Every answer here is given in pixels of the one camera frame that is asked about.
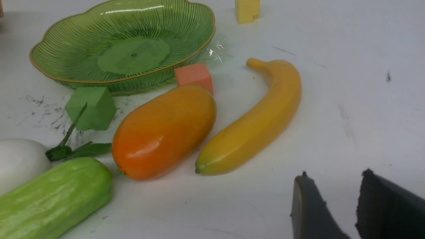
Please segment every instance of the artificial banana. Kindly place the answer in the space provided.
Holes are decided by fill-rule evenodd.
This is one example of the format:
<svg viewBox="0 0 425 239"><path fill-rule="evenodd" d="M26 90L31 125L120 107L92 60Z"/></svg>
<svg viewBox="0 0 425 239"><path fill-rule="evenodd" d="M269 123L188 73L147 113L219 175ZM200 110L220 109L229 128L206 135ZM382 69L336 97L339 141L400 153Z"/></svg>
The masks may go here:
<svg viewBox="0 0 425 239"><path fill-rule="evenodd" d="M298 109L301 79L291 63L250 58L246 65L263 75L269 91L202 149L195 163L197 174L226 174L246 163L287 128Z"/></svg>

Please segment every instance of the banana tip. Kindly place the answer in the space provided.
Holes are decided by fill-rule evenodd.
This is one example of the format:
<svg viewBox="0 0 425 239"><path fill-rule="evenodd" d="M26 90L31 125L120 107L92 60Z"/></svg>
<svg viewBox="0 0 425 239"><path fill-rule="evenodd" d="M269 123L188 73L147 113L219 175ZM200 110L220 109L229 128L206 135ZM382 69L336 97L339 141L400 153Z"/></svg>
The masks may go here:
<svg viewBox="0 0 425 239"><path fill-rule="evenodd" d="M249 58L246 61L246 65L250 68L259 68L264 65L264 61L255 58Z"/></svg>

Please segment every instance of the artificial cucumber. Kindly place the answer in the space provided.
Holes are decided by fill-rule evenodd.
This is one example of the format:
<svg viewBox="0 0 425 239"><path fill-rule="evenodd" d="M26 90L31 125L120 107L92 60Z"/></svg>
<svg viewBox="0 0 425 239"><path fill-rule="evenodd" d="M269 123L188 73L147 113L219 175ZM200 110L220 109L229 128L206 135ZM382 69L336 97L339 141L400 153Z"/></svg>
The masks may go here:
<svg viewBox="0 0 425 239"><path fill-rule="evenodd" d="M0 197L1 239L56 239L109 202L112 173L77 158Z"/></svg>

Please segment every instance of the green foam block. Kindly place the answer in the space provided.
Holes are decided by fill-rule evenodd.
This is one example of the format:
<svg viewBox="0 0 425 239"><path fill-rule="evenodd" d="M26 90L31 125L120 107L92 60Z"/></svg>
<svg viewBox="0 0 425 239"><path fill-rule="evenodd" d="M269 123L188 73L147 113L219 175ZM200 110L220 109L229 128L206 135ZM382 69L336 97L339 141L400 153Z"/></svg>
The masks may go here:
<svg viewBox="0 0 425 239"><path fill-rule="evenodd" d="M75 122L86 103L87 108L75 128L79 131L107 130L116 112L116 106L108 88L77 88L65 105L66 113L72 122Z"/></svg>

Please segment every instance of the green leaf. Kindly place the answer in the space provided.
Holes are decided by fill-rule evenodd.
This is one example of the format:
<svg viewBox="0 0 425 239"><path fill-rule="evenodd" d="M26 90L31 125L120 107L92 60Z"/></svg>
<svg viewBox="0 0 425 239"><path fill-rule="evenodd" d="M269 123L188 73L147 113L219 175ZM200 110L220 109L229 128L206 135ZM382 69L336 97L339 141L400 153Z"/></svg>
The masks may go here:
<svg viewBox="0 0 425 239"><path fill-rule="evenodd" d="M68 146L56 146L52 149L47 150L46 157L51 161L59 161L66 158L72 153L72 149Z"/></svg>
<svg viewBox="0 0 425 239"><path fill-rule="evenodd" d="M78 157L94 157L102 154L107 154L111 151L112 144L93 144L91 141L74 150L66 160L75 159Z"/></svg>

